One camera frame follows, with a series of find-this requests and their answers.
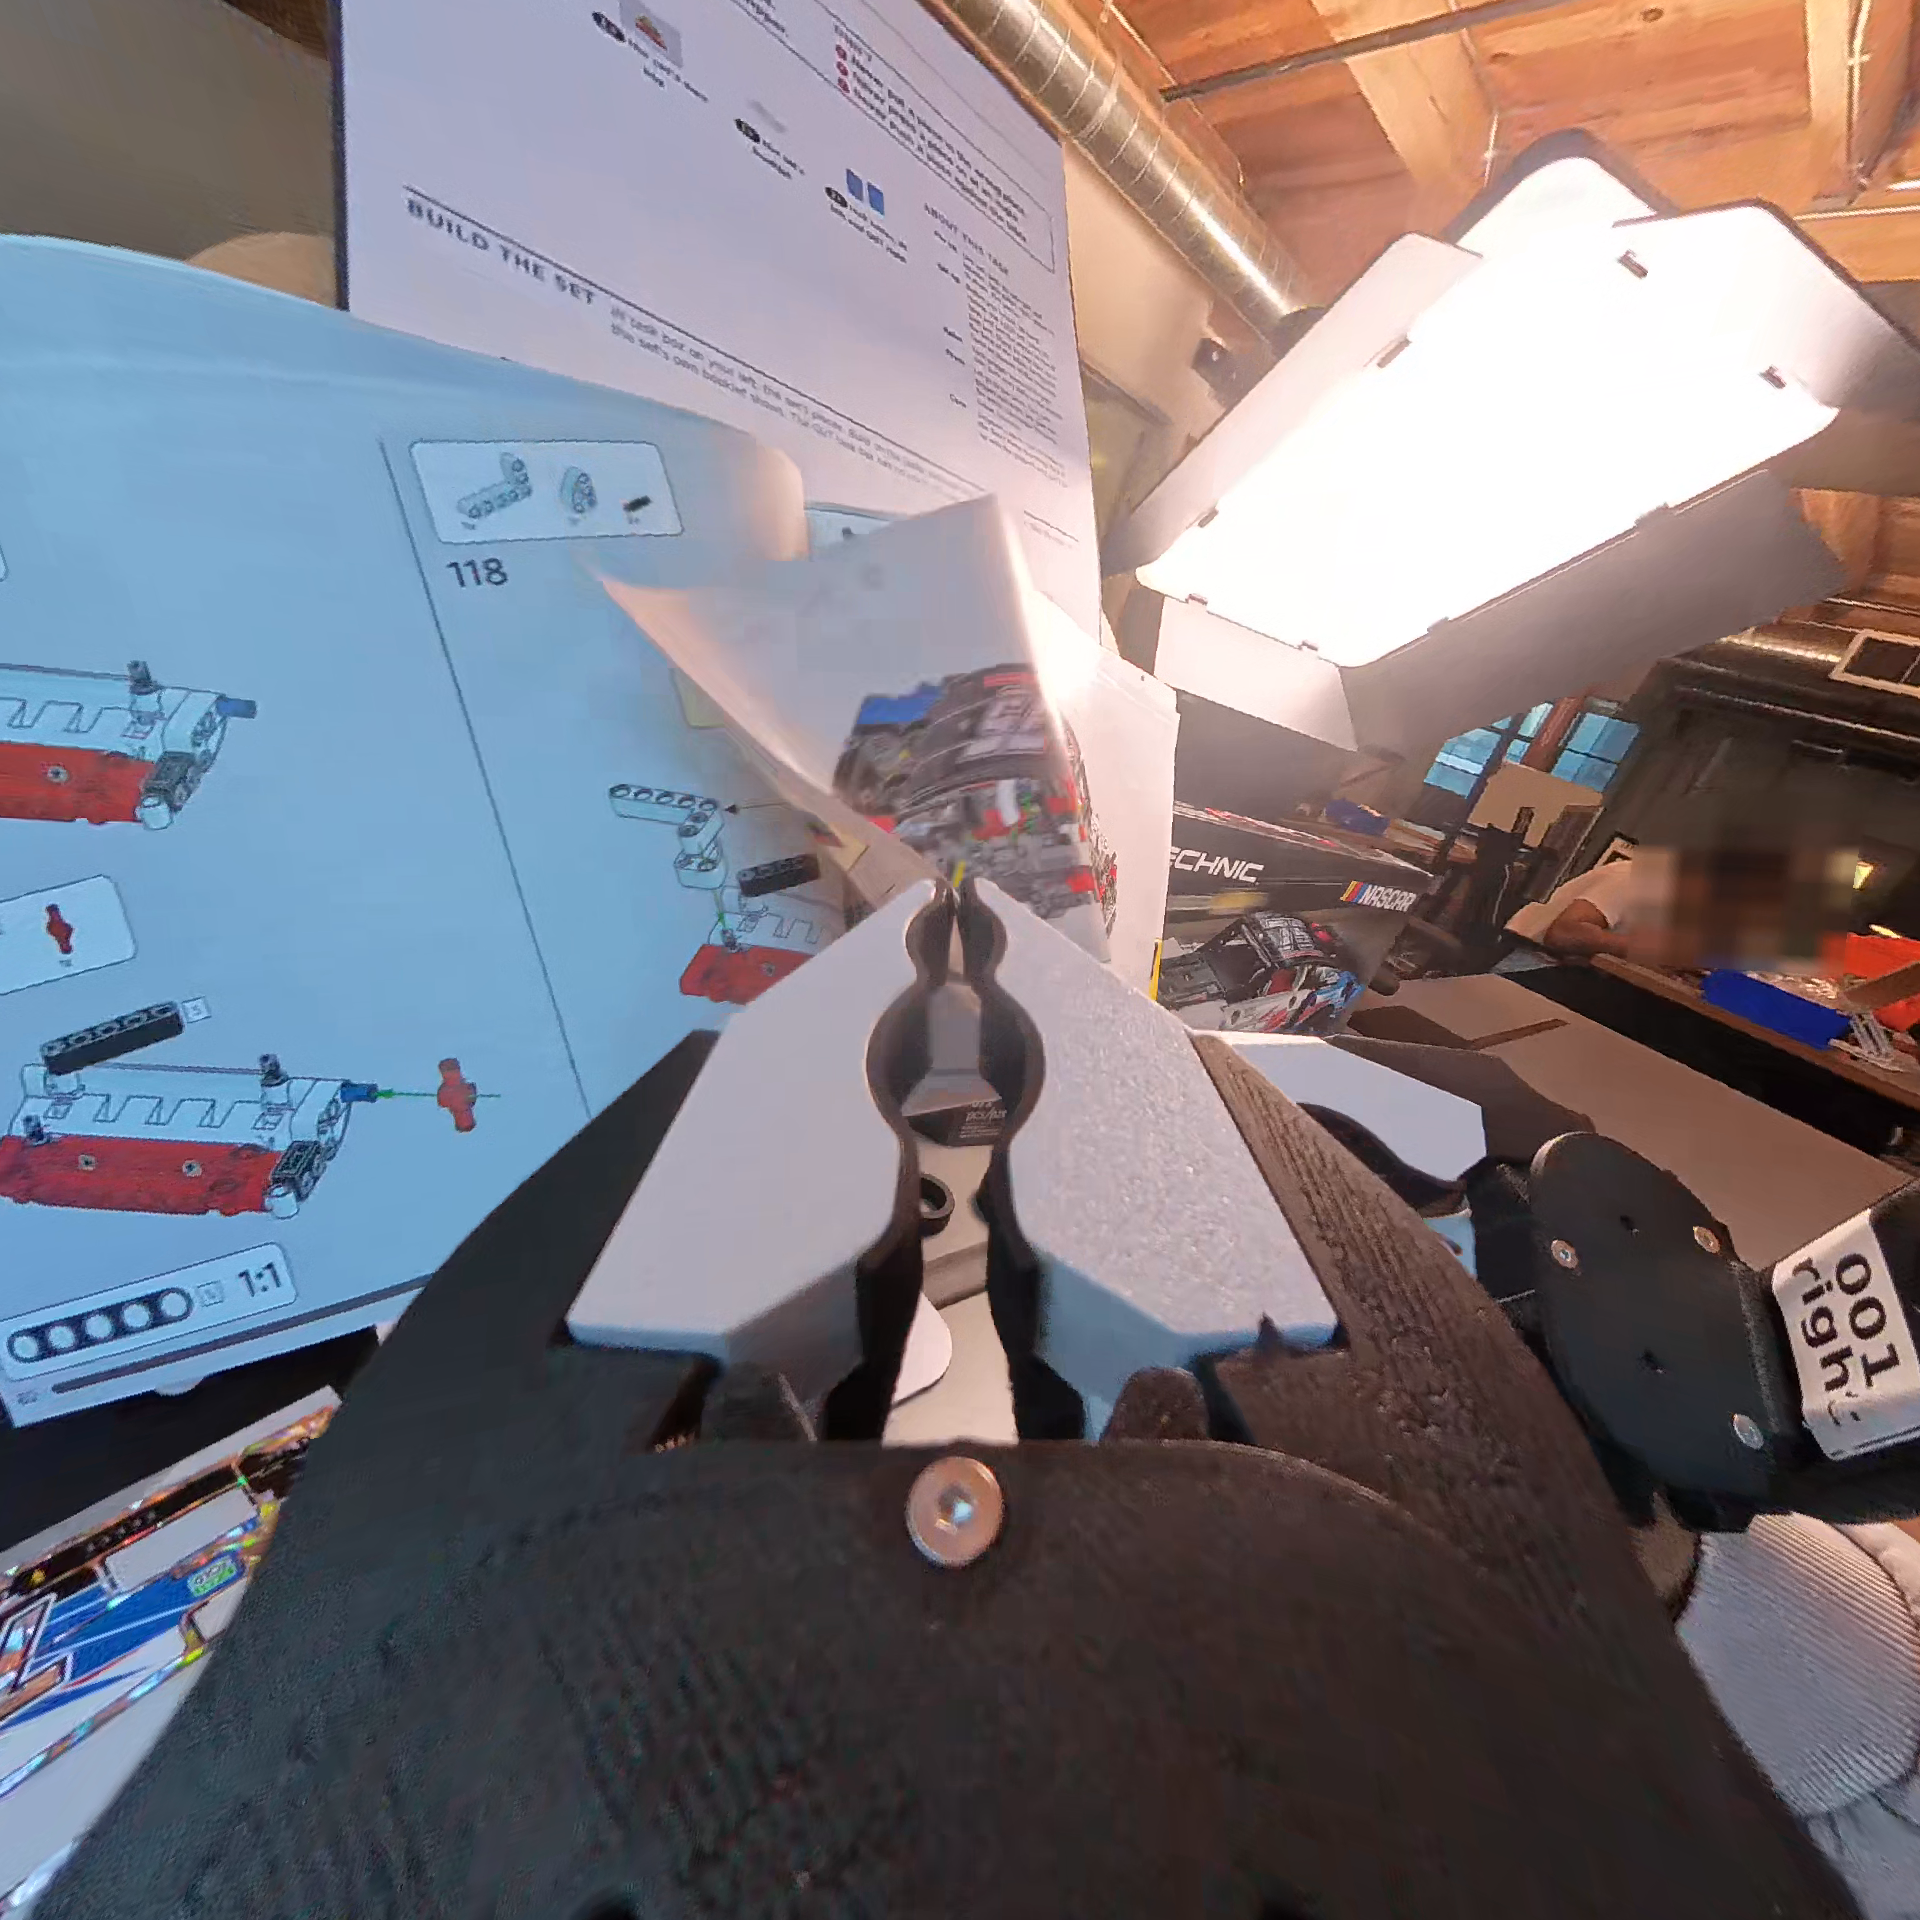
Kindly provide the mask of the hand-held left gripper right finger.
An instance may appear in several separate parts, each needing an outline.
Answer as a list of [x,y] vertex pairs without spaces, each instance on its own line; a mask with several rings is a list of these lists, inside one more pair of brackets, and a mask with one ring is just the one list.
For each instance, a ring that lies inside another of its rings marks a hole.
[[983,1180],[988,1307],[1020,1437],[1089,1437],[1142,1372],[1321,1352],[1340,1315],[1196,1033],[967,880],[958,948],[1004,1109]]

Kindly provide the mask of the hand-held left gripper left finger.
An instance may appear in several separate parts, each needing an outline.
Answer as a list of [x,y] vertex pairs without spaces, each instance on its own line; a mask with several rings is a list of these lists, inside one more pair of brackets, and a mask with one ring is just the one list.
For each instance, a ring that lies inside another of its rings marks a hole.
[[925,1305],[922,1155],[954,888],[913,880],[715,1041],[566,1314],[583,1349],[778,1373],[877,1440]]

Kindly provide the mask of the lego instruction booklet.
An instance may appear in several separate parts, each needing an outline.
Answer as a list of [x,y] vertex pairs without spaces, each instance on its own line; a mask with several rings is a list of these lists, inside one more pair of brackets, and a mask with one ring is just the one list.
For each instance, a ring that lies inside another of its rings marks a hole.
[[913,880],[1147,993],[1174,704],[967,500],[2,239],[2,1408],[410,1307]]

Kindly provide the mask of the person's right forearm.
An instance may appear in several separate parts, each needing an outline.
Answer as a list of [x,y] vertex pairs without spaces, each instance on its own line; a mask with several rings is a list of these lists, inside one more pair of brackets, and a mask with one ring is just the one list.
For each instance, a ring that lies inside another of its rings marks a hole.
[[1918,1524],[1632,1527],[1719,1713],[1864,1918],[1918,1914]]

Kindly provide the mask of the lego set box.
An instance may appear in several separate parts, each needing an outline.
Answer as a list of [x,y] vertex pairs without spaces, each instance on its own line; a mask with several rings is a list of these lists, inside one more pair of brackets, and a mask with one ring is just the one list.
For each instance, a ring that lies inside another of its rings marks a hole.
[[1196,1031],[1327,1041],[1431,891],[1366,836],[1174,801],[1154,996]]

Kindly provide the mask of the white book stand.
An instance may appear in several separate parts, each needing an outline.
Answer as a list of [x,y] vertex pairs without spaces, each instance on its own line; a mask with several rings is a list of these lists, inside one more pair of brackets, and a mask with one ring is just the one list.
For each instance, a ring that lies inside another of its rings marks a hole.
[[[1395,1164],[1443,1192],[1458,1189],[1488,1155],[1478,1105],[1362,1057],[1353,1041],[1230,1033],[1227,1044],[1296,1106],[1312,1109],[1331,1131],[1344,1126],[1356,1138],[1353,1154],[1381,1148]],[[932,1305],[910,1333],[904,1385],[882,1430],[887,1446],[1018,1437],[984,1261],[977,1248],[929,1275]]]

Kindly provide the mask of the blue storage bin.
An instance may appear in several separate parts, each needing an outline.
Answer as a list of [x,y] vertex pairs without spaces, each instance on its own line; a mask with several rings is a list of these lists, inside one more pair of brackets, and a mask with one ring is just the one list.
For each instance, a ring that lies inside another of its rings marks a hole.
[[1811,999],[1761,972],[1712,971],[1699,980],[1703,1002],[1744,1020],[1777,1041],[1805,1049],[1831,1049],[1853,1033],[1853,1016],[1825,999]]

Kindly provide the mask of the paned window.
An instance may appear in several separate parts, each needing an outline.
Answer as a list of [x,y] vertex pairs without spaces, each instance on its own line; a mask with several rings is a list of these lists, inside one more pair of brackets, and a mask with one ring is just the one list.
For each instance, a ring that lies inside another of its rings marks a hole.
[[1455,814],[1492,788],[1503,766],[1542,772],[1604,795],[1639,744],[1641,727],[1614,699],[1539,704],[1442,744],[1424,775],[1424,801]]

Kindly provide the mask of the holographic sticker sheet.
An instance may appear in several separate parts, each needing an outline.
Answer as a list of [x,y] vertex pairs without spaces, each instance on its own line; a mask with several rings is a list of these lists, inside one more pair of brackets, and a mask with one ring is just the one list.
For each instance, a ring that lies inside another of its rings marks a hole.
[[171,1709],[261,1566],[339,1394],[319,1389],[2,1558],[2,1802]]

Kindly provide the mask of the LED panel light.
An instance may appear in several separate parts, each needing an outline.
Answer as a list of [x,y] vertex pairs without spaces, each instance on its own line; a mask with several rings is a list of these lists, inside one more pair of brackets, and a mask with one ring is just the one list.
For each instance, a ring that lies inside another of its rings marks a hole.
[[1831,598],[1805,492],[1918,487],[1918,335],[1768,203],[1582,134],[1391,240],[1108,543],[1157,678],[1395,752]]

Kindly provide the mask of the white printed task sheet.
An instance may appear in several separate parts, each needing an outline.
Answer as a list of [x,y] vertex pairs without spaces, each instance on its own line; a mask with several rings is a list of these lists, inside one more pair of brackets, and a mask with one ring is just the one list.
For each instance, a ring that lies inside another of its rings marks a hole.
[[994,493],[1095,583],[1061,142],[919,2],[335,2],[365,322],[743,426],[811,500]]

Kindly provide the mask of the silver ceiling duct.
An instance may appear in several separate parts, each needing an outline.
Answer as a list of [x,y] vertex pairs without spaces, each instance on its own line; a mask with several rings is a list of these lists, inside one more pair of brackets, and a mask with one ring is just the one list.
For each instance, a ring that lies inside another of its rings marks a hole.
[[1312,304],[1230,165],[1074,2],[925,2],[1263,344]]

